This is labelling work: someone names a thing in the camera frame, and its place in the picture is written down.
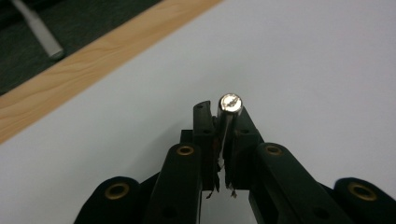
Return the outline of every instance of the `white surface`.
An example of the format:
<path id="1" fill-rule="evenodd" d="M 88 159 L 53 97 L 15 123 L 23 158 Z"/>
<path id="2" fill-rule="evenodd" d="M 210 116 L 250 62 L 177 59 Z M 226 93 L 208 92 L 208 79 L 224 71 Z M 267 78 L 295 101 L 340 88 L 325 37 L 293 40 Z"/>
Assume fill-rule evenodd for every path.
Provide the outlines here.
<path id="1" fill-rule="evenodd" d="M 395 198 L 395 11 L 392 0 L 221 3 L 5 142 L 0 223 L 72 223 L 102 181 L 158 172 L 192 106 L 226 92 L 317 181 L 355 176 Z M 255 223 L 247 194 L 229 195 L 203 201 L 202 223 Z"/>

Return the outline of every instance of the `dark floor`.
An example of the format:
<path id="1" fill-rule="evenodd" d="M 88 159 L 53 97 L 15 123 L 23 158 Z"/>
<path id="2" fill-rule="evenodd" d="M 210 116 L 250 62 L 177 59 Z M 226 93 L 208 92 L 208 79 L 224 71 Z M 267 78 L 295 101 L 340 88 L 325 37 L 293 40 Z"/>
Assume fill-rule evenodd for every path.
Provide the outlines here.
<path id="1" fill-rule="evenodd" d="M 53 6 L 38 7 L 37 12 L 67 57 L 160 1 L 62 0 Z M 7 26 L 0 22 L 0 95 L 56 64 L 26 23 L 21 19 L 15 22 L 17 19 L 14 17 Z"/>

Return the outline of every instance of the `wood trim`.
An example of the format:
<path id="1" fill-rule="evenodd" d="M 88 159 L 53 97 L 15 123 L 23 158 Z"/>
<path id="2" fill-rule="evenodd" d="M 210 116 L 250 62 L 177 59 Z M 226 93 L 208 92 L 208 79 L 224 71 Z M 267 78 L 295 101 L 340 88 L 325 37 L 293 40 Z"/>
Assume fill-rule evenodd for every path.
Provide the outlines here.
<path id="1" fill-rule="evenodd" d="M 0 97 L 0 144 L 221 0 L 164 0 Z"/>

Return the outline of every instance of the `metal leg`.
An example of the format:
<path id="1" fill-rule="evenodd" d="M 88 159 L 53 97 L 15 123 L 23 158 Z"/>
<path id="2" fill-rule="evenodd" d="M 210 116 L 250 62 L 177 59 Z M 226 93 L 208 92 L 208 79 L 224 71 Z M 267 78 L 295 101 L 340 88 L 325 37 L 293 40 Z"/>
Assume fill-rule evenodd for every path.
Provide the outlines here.
<path id="1" fill-rule="evenodd" d="M 37 13 L 26 6 L 22 0 L 10 0 L 15 8 L 25 18 L 33 34 L 40 42 L 43 49 L 47 52 L 52 60 L 60 60 L 64 56 L 64 50 L 58 41 L 50 33 L 44 22 L 38 17 Z"/>

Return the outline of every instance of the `metal pin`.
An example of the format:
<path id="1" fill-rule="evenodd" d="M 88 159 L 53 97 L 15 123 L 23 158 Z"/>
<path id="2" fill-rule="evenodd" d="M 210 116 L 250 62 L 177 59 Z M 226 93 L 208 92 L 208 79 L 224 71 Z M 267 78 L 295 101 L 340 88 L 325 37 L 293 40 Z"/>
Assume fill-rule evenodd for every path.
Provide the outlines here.
<path id="1" fill-rule="evenodd" d="M 234 93 L 225 94 L 219 100 L 218 130 L 221 141 L 220 155 L 223 155 L 226 143 L 232 138 L 233 126 L 241 114 L 243 107 L 241 97 Z"/>

